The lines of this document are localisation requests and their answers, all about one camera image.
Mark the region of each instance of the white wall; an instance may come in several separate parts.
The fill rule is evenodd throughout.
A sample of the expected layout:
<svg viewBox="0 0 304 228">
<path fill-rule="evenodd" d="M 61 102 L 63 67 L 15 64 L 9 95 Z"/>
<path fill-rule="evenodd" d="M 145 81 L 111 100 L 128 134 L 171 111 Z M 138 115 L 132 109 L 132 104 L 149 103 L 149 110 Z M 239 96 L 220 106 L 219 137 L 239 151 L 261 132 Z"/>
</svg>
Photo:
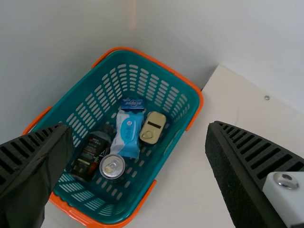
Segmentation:
<svg viewBox="0 0 304 228">
<path fill-rule="evenodd" d="M 124 0 L 0 2 L 0 143 L 20 136 L 108 49 L 130 45 Z"/>
<path fill-rule="evenodd" d="M 303 9 L 301 0 L 142 0 L 136 46 L 201 87 L 222 63 L 304 111 Z"/>
<path fill-rule="evenodd" d="M 300 0 L 1 1 L 0 143 L 119 45 L 154 56 L 199 87 L 222 63 L 304 111 L 303 9 Z"/>
</svg>

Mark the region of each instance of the metal screw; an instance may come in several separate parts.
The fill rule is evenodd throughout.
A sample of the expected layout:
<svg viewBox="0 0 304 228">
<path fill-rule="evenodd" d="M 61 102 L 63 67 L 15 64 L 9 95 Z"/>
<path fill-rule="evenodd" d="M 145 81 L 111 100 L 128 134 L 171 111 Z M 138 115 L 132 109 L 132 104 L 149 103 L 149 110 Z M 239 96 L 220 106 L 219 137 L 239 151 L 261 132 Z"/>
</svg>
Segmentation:
<svg viewBox="0 0 304 228">
<path fill-rule="evenodd" d="M 287 189 L 295 190 L 299 187 L 297 179 L 286 172 L 276 172 L 274 180 L 278 185 Z"/>
</svg>

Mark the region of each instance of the can lid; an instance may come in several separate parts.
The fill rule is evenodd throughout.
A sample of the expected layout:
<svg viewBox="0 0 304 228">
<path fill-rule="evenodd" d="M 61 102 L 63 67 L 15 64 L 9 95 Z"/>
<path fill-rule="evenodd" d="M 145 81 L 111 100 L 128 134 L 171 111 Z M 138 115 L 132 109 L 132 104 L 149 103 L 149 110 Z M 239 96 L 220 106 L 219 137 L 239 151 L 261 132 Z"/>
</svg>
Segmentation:
<svg viewBox="0 0 304 228">
<path fill-rule="evenodd" d="M 109 154 L 101 160 L 99 169 L 105 178 L 117 179 L 124 173 L 125 162 L 122 156 Z"/>
</svg>

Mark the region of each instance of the pull tab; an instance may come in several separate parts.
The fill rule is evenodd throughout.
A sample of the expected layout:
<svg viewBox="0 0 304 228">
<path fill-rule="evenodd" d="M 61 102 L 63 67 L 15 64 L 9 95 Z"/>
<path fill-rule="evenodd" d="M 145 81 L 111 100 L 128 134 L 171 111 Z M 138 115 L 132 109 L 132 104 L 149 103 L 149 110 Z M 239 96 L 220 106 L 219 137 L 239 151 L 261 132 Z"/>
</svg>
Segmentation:
<svg viewBox="0 0 304 228">
<path fill-rule="evenodd" d="M 150 131 L 146 131 L 146 132 L 144 132 L 142 134 L 142 138 L 144 138 L 144 139 L 151 139 L 151 138 L 153 138 L 153 133 L 150 132 Z"/>
</svg>

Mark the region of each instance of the black spray can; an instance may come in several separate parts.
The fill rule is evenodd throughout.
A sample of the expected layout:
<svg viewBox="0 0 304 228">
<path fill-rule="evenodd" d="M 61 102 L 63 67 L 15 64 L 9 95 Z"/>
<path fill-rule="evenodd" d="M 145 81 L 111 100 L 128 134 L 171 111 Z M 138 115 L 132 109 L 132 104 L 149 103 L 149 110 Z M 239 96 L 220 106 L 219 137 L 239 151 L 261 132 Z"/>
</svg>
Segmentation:
<svg viewBox="0 0 304 228">
<path fill-rule="evenodd" d="M 113 134 L 114 127 L 107 124 L 103 124 L 101 130 L 91 132 L 72 165 L 71 175 L 79 180 L 89 182 L 100 161 L 110 153 Z"/>
</svg>

